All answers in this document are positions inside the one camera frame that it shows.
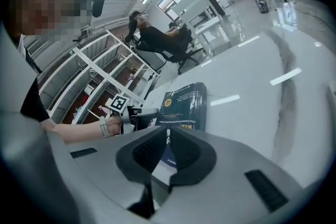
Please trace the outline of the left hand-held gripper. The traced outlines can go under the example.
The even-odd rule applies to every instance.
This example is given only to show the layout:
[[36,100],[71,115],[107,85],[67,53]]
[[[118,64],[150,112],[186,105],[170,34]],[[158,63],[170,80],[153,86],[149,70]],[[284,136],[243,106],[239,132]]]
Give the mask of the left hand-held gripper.
[[154,127],[159,114],[157,108],[131,108],[131,122],[128,112],[129,98],[116,94],[109,104],[109,109],[116,113],[122,122],[122,133],[128,134],[134,130],[143,130],[148,127]]

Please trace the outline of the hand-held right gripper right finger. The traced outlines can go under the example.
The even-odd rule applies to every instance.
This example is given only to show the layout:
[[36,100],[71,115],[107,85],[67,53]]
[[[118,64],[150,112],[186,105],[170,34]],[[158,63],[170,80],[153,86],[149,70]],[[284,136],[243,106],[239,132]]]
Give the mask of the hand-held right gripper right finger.
[[302,192],[281,167],[243,143],[176,126],[170,139],[177,172],[155,223],[277,221],[277,210]]

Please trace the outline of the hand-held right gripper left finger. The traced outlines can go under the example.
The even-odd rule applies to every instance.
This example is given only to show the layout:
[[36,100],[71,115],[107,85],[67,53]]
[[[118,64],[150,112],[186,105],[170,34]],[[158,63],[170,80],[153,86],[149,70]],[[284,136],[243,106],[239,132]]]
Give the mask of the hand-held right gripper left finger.
[[64,224],[167,224],[166,212],[155,212],[151,174],[128,153],[138,145],[163,137],[164,127],[66,145],[55,133],[16,113],[1,116],[1,157],[24,194],[49,222]]

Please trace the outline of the dark blue book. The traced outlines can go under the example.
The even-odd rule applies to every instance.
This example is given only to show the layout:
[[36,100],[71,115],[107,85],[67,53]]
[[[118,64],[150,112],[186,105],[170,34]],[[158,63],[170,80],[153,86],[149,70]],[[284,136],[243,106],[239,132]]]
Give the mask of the dark blue book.
[[176,91],[167,92],[162,101],[155,125],[165,125],[166,147],[152,176],[165,185],[177,173],[176,158],[171,150],[170,127],[204,131],[206,126],[207,90],[203,83],[192,83]]

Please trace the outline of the person's left forearm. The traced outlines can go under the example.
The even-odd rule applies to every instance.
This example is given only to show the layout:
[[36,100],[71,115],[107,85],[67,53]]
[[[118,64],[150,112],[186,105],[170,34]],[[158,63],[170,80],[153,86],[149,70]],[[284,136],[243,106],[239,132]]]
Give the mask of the person's left forearm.
[[68,144],[103,138],[99,122],[72,125],[56,124],[52,119],[46,119],[40,124],[45,131],[57,133]]

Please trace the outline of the person's left hand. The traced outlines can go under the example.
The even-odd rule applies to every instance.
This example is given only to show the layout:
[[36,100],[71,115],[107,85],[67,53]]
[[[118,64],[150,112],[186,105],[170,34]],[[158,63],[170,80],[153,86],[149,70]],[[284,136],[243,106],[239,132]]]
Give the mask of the person's left hand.
[[121,134],[122,121],[119,116],[112,116],[106,119],[106,123],[110,135],[115,136]]

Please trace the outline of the beige watch band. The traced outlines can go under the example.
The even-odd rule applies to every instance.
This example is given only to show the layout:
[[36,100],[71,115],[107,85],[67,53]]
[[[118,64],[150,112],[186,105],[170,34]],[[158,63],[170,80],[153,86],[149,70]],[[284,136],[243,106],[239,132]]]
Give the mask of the beige watch band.
[[99,117],[99,124],[104,138],[112,136],[112,134],[109,132],[105,117],[103,116]]

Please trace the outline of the black office chair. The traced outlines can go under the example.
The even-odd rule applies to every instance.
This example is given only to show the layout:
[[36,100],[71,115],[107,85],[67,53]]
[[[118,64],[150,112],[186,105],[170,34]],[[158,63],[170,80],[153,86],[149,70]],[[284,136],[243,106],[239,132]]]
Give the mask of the black office chair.
[[196,65],[199,65],[199,62],[193,58],[193,55],[202,51],[202,49],[197,49],[197,50],[192,51],[192,52],[186,52],[186,50],[188,48],[188,44],[190,43],[189,39],[180,40],[180,41],[183,43],[184,53],[183,54],[177,54],[177,55],[170,54],[168,51],[162,50],[160,48],[153,48],[153,47],[149,46],[145,41],[143,41],[141,37],[140,37],[139,41],[135,42],[135,44],[136,44],[135,48],[137,50],[143,50],[143,51],[148,51],[148,52],[156,52],[158,54],[161,54],[166,61],[169,61],[171,63],[179,64],[179,68],[178,68],[177,73],[180,75],[181,74],[181,69],[184,66],[184,64],[187,62],[187,60],[193,61]]

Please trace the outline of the narrow white metal shelving unit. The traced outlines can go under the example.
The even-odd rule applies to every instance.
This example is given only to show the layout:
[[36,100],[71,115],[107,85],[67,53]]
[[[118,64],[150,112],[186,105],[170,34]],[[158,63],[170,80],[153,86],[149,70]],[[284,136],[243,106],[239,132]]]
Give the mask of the narrow white metal shelving unit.
[[[82,49],[74,48],[73,52],[80,57],[90,69],[104,77],[110,83],[120,85],[123,89],[129,89],[132,84],[135,84],[135,80],[139,79],[140,88],[147,92],[155,79],[160,74],[141,56],[139,56],[135,50],[128,47],[122,40],[117,38],[109,30],[100,38],[92,41],[84,46]],[[107,41],[114,41],[114,44],[109,47],[103,54],[91,60],[85,51],[93,45],[106,39]],[[125,69],[135,70],[135,73],[130,73],[126,84],[122,84],[117,78],[118,75]]]

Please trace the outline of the wide white metal shelving unit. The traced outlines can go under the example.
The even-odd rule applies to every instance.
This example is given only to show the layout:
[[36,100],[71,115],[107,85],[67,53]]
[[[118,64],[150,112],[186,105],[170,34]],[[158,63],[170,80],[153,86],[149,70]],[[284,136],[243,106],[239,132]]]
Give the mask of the wide white metal shelving unit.
[[[122,45],[93,44],[82,52],[112,79],[144,98],[150,70]],[[40,87],[39,95],[56,123],[91,123],[109,113],[106,102],[122,94],[74,52]]]

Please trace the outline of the black mesh bin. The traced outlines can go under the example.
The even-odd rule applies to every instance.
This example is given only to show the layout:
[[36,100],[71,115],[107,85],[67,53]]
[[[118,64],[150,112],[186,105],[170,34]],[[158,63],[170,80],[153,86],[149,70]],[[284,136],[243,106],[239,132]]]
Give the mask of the black mesh bin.
[[266,0],[255,0],[255,2],[261,14],[269,12]]

